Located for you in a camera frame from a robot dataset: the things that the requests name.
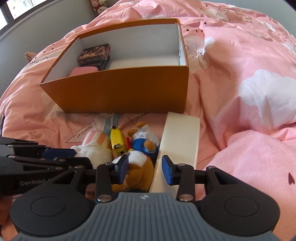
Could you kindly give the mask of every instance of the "gray wall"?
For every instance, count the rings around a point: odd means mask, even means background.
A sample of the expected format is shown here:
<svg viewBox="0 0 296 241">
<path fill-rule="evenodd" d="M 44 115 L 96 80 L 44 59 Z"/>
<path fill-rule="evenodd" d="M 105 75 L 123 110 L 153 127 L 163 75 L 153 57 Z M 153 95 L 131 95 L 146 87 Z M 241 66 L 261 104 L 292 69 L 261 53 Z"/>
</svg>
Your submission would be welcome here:
<svg viewBox="0 0 296 241">
<path fill-rule="evenodd" d="M 0 39 L 0 95 L 27 64 L 25 52 L 40 52 L 94 19 L 89 0 L 59 0 L 34 13 Z"/>
<path fill-rule="evenodd" d="M 209 0 L 262 12 L 281 23 L 296 37 L 296 11 L 284 0 Z"/>
</svg>

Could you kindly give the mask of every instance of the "pink bedding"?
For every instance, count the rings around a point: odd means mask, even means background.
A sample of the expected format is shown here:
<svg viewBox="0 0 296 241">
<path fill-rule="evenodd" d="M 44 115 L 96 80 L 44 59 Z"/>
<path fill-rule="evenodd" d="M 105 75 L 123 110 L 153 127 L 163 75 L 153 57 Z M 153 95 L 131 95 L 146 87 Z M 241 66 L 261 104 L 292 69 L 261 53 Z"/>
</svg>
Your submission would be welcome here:
<svg viewBox="0 0 296 241">
<path fill-rule="evenodd" d="M 88 130 L 108 133 L 120 124 L 126 131 L 141 120 L 161 137 L 166 115 L 66 114 L 38 86 L 78 33 L 148 18 L 178 18 L 182 24 L 191 72 L 185 114 L 201 118 L 196 168 L 217 166 L 272 196 L 281 209 L 274 232 L 291 239 L 296 234 L 296 40 L 262 13 L 197 0 L 121 0 L 45 48 L 17 75 L 0 100 L 4 136 L 69 148 Z M 202 190 L 197 194 L 201 198 Z M 2 201 L 0 212 L 7 206 L 9 201 Z M 6 217 L 2 212 L 0 220 L 5 223 Z M 6 240 L 15 235 L 10 221 L 2 235 Z"/>
</svg>

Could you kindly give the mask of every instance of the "bed sheet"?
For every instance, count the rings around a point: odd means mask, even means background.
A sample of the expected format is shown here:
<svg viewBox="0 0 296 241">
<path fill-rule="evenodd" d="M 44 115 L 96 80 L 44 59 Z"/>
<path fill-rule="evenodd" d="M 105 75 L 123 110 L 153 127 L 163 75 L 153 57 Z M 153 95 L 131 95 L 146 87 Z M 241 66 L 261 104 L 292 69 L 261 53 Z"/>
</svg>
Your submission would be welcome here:
<svg viewBox="0 0 296 241">
<path fill-rule="evenodd" d="M 262 13 L 197 0 L 121 0 L 21 70 L 0 99 L 3 135 L 69 148 L 89 130 L 109 134 L 119 124 L 126 133 L 146 121 L 161 137 L 166 115 L 66 114 L 38 86 L 78 34 L 149 18 L 181 22 L 190 69 L 185 114 L 201 118 L 196 168 L 217 166 L 272 196 L 281 210 L 274 232 L 291 239 L 296 234 L 296 40 Z M 197 188 L 197 197 L 203 195 Z M 10 204 L 0 202 L 5 240 L 16 234 Z"/>
</svg>

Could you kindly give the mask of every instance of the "gray plastic base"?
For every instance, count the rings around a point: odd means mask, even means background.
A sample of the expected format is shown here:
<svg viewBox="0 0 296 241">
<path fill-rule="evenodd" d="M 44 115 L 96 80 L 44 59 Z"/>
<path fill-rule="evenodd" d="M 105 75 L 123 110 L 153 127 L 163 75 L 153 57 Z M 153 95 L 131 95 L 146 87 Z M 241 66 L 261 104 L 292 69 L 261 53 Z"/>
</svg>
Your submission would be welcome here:
<svg viewBox="0 0 296 241">
<path fill-rule="evenodd" d="M 203 220 L 192 203 L 174 200 L 169 193 L 120 193 L 96 205 L 77 229 L 49 238 L 19 234 L 13 241 L 280 241 L 272 232 L 255 237 L 222 233 Z"/>
</svg>

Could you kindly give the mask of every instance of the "open cardboard box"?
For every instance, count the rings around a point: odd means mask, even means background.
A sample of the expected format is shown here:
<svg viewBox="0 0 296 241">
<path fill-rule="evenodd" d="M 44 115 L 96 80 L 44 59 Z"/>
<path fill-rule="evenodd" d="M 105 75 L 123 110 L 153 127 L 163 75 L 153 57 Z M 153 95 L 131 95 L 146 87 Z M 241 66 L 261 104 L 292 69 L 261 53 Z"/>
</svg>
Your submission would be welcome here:
<svg viewBox="0 0 296 241">
<path fill-rule="evenodd" d="M 84 49 L 103 44 L 106 70 L 69 77 Z M 78 35 L 40 86 L 66 113 L 183 113 L 188 75 L 179 20 L 151 19 Z"/>
</svg>

